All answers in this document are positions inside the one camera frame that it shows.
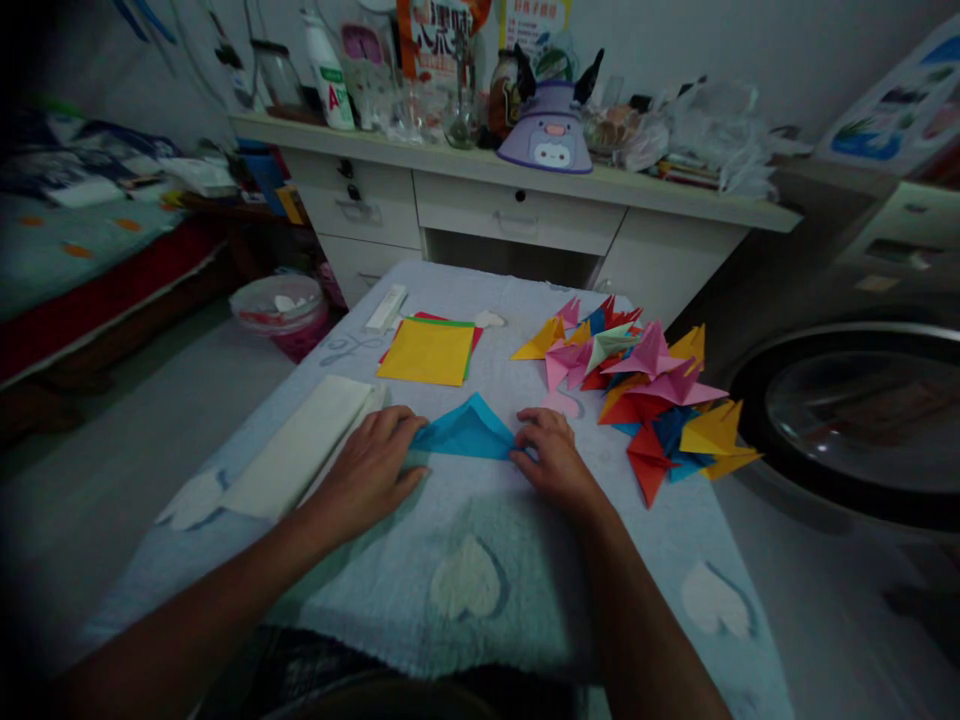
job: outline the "wall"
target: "wall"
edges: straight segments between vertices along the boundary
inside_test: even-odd
[[[298,15],[304,1],[310,2],[260,0],[260,9],[267,37],[290,47],[302,79],[311,82]],[[213,3],[252,68],[243,3]],[[138,41],[111,0],[65,5],[71,18],[50,57],[42,91],[91,116],[166,133],[187,148],[204,135],[230,137],[224,104],[202,88],[182,48],[185,40],[227,107],[237,109],[213,57],[215,34],[199,0],[151,0],[180,39],[178,47]],[[336,22],[352,3],[327,0],[322,7]],[[257,0],[250,0],[250,10],[254,36],[262,36]],[[582,58],[606,48],[601,76],[624,76],[625,92],[653,94],[702,74],[752,80],[761,89],[761,110],[771,126],[800,125],[805,139],[816,140],[958,10],[957,0],[574,0],[571,28]],[[483,37],[487,78],[496,58],[498,16],[496,8]]]

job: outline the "blue origami piece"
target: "blue origami piece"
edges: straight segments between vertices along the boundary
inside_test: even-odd
[[[421,429],[410,449],[509,460],[510,451],[516,447],[513,433],[484,402],[480,393],[474,393],[456,410]]]
[[[587,315],[583,320],[580,321],[580,324],[590,321],[590,336],[593,337],[597,333],[601,333],[607,329],[607,316],[603,311],[603,305],[598,307],[592,313]]]
[[[663,454],[679,467],[670,468],[667,474],[668,482],[680,482],[710,467],[716,460],[713,455],[700,453],[685,453],[680,450],[680,438],[683,435],[683,426],[692,418],[699,415],[692,407],[673,407],[662,413],[653,423],[653,431],[663,446]]]
[[[633,352],[633,348],[635,348],[635,347],[636,347],[636,345],[634,345],[633,347],[627,348],[627,351],[623,354],[623,359],[624,359],[624,360],[626,360],[628,357],[630,357],[630,353]],[[630,377],[631,375],[633,375],[632,372],[614,373],[613,377],[610,379],[610,384],[607,385],[607,389],[603,391],[603,394],[606,395],[608,392],[610,392],[611,390],[613,390],[613,388],[615,388],[617,385],[619,385],[620,383],[622,383],[624,380],[626,380],[626,379],[627,379],[628,377]]]
[[[643,423],[614,423],[613,427],[620,432],[625,432],[630,437],[636,437],[640,428],[643,427]]]

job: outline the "hand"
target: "hand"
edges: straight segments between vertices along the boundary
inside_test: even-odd
[[[609,505],[577,452],[573,429],[563,415],[547,408],[527,408],[517,417],[532,423],[517,433],[517,447],[534,448],[540,461],[534,462],[527,453],[516,450],[510,458],[538,492],[573,520],[589,517]]]
[[[396,510],[429,474],[429,468],[417,467],[400,476],[410,443],[426,424],[426,418],[403,405],[364,418],[302,508],[324,528],[325,541],[338,547],[362,535]]]

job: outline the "light blue tablecloth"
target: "light blue tablecloth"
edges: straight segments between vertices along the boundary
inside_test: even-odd
[[[546,394],[544,368],[542,362],[509,358],[574,291],[409,262],[394,267],[370,291],[205,467],[223,467],[228,482],[236,479],[328,372],[377,382],[378,360],[392,334],[373,337],[364,334],[363,325],[394,283],[409,291],[404,314],[426,311],[472,320],[489,310],[507,324],[484,332],[462,388],[388,381],[393,401],[434,419],[480,392],[511,430],[518,429],[516,411],[538,405]],[[604,299],[596,293],[579,295],[584,314]],[[618,300],[618,310],[628,307]],[[763,608],[709,482],[697,476],[665,486],[648,511],[627,461],[629,438],[596,424],[602,394],[569,394],[584,410],[571,421],[584,460],[623,516],[660,590],[735,714],[792,717]],[[511,463],[435,454],[430,465],[431,476],[411,501],[318,566],[270,619],[331,635],[416,676],[505,663],[576,681],[595,680],[584,576],[563,520]],[[153,528],[86,627],[85,646],[104,642],[268,529],[264,521],[223,510],[187,532],[166,525]],[[430,603],[430,583],[444,558],[468,534],[494,558],[502,600],[488,617],[467,614],[449,620]],[[747,600],[750,638],[708,635],[687,617],[680,588],[699,561],[708,562]]]

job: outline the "desk drawer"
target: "desk drawer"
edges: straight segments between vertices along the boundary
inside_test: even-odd
[[[425,228],[606,255],[626,208],[414,171]]]
[[[352,178],[340,172],[341,158],[284,150],[313,227],[340,237],[420,249],[420,226],[409,170],[349,160]],[[347,187],[360,194],[351,199]]]
[[[404,260],[420,260],[420,250],[332,235],[317,234],[317,239],[349,308],[356,307],[367,290],[376,285],[394,265]]]

